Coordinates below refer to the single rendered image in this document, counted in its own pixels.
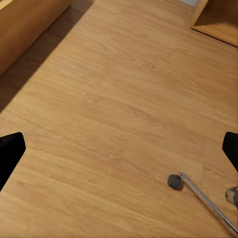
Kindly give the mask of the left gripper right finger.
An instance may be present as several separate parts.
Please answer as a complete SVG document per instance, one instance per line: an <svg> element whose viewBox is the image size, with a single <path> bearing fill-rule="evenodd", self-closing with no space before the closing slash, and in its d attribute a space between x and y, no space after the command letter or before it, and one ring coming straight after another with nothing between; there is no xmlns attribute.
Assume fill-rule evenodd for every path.
<svg viewBox="0 0 238 238"><path fill-rule="evenodd" d="M227 132L222 149L238 172L238 134Z"/></svg>

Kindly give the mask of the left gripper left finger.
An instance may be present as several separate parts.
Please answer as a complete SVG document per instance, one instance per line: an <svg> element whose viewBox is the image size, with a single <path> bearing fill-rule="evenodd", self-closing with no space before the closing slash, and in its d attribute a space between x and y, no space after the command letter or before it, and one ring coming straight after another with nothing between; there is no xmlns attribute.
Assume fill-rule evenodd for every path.
<svg viewBox="0 0 238 238"><path fill-rule="evenodd" d="M21 132L0 137L0 191L26 151Z"/></svg>

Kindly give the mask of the swivel chair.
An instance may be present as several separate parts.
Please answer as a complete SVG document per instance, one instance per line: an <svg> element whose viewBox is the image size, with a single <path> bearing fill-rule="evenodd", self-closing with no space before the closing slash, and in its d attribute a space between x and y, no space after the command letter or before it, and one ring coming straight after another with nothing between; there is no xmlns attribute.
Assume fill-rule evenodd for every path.
<svg viewBox="0 0 238 238"><path fill-rule="evenodd" d="M168 178L168 185L173 188L179 188L181 179L189 186L191 190L201 199L201 201L210 209L210 211L221 221L225 228L234 236L238 238L238 228L219 210L217 206L183 173L177 175L170 175ZM238 208L238 185L226 190L225 198L230 203Z"/></svg>

